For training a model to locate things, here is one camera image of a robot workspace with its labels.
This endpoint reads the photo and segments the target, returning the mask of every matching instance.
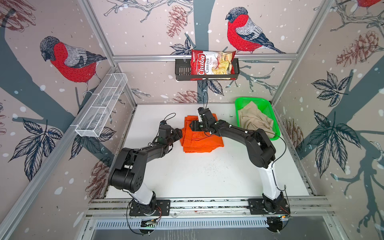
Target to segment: bird tail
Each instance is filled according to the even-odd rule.
[[[274,46],[273,46],[273,47],[272,47],[272,46],[269,46],[269,48],[272,49],[272,50],[274,50],[274,51],[276,51],[276,52],[278,52],[278,53],[285,53],[285,52],[280,51],[279,49],[275,48]]]

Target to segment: black wire basket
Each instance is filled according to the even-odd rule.
[[[235,74],[212,74],[212,75],[191,75],[191,59],[175,59],[175,75],[176,80],[178,81],[191,81],[194,78],[199,78],[203,80],[229,80],[229,79],[221,79],[221,78],[235,78],[237,79],[240,73],[239,61],[237,58],[234,58],[232,61],[232,67],[235,70]]]

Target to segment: beige cloth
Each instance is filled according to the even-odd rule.
[[[274,132],[272,130],[273,120],[262,113],[254,102],[250,102],[240,109],[238,115],[241,128],[249,130],[257,130],[261,128],[264,131]],[[274,135],[268,132],[266,132],[267,136],[273,138]]]

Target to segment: bird head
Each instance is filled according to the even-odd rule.
[[[54,47],[56,44],[58,44],[60,41],[52,36],[48,36],[42,40],[40,43],[40,51],[41,55],[44,59],[44,61],[51,60],[55,61],[55,52]]]
[[[248,11],[243,7],[235,7],[229,11],[225,20],[228,20],[230,23],[233,23],[236,18],[240,15],[248,15]]]

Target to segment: chip bag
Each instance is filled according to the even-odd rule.
[[[192,50],[191,75],[235,74],[235,70],[232,67],[232,61],[235,57],[235,53],[235,51],[231,53],[224,53]],[[227,80],[231,78],[208,79]],[[192,78],[191,80],[202,80],[202,78]]]

